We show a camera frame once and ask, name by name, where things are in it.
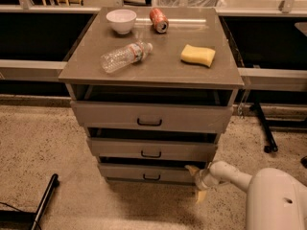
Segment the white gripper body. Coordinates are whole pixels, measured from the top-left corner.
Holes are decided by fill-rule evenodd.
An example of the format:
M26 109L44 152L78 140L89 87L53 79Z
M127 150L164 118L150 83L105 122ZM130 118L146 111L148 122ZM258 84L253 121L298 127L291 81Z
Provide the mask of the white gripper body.
M220 180L215 178L209 170L197 170L194 179L199 190L207 190L220 183Z

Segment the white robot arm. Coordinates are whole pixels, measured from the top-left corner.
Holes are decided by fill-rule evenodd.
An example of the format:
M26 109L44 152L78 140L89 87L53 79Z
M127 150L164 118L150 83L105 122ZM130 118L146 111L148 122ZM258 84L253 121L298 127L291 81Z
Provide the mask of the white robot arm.
M247 194L246 230L307 230L307 187L286 172L264 168L255 175L225 161L207 169L186 165L197 187L197 202L206 191L231 183Z

